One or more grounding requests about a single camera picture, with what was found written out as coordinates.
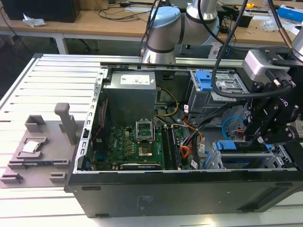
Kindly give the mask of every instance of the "silver cylindrical robot link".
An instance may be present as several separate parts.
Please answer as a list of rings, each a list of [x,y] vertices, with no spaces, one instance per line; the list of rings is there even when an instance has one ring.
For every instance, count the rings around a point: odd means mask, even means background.
[[[199,19],[197,1],[189,5],[186,14],[181,14],[174,22],[158,28],[152,28],[146,49],[143,51],[143,63],[174,64],[175,45],[202,45],[210,34]],[[217,23],[217,0],[200,0],[201,12],[205,22],[211,30],[215,30]]]
[[[303,61],[303,29],[293,41],[293,53],[300,61]]]

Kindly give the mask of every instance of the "table leg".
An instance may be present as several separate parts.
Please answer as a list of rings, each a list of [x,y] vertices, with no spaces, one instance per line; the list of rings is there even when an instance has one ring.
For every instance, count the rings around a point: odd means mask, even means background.
[[[57,47],[58,47],[58,50],[59,50],[59,54],[68,54],[65,39],[64,38],[59,38],[59,37],[56,37],[55,39],[56,39]]]
[[[217,59],[218,52],[221,48],[222,44],[219,42],[212,42],[212,48],[210,49],[208,58],[209,59]]]

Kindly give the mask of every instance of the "workbench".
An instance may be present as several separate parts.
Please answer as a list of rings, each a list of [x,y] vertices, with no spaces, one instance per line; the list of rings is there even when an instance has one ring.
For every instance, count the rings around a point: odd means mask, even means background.
[[[70,114],[84,121],[100,62],[140,62],[138,57],[89,55],[35,55],[0,101],[0,176],[26,131],[29,114],[46,121],[59,120],[57,102],[70,104]],[[214,65],[211,59],[181,59],[179,64]],[[241,66],[239,60],[221,65]],[[87,218],[72,193],[63,188],[0,189],[0,226],[176,227],[176,226],[302,226],[303,192],[264,213],[192,216]]]
[[[251,0],[256,6],[261,6],[263,0]],[[274,1],[277,5],[287,4],[293,7],[303,8],[303,3]],[[121,9],[109,9],[108,13],[115,13]],[[68,54],[65,38],[95,39],[95,40],[121,40],[121,41],[140,41],[145,29],[147,14],[138,15],[143,20],[130,22],[117,22],[100,18],[97,10],[82,10],[75,23],[61,23],[46,21],[46,26],[29,27],[23,21],[9,20],[4,14],[5,20],[19,36],[38,36],[51,37],[56,40],[60,54]],[[121,12],[110,17],[124,17],[131,15],[132,12]],[[6,25],[3,18],[0,17],[0,35],[14,35]],[[235,46],[242,47],[262,47],[262,46],[284,46],[282,37],[278,31],[264,32],[261,29],[261,21],[251,20],[248,28],[238,27],[235,33],[237,42]],[[222,40],[225,40],[227,34],[219,34]]]

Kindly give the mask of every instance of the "gray plastic stand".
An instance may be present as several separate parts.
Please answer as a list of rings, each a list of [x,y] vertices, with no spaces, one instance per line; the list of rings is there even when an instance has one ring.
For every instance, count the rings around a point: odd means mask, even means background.
[[[0,178],[1,188],[61,187],[65,185],[83,129],[84,121],[75,122],[68,113],[68,103],[58,103],[54,112],[61,121],[44,121],[30,115],[25,132],[13,158]],[[22,152],[28,141],[40,142],[31,154]]]

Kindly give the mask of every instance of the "cpu chip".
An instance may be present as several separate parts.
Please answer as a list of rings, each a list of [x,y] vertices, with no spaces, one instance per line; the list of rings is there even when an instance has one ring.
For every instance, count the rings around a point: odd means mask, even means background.
[[[139,144],[138,145],[140,157],[152,157],[152,144]]]

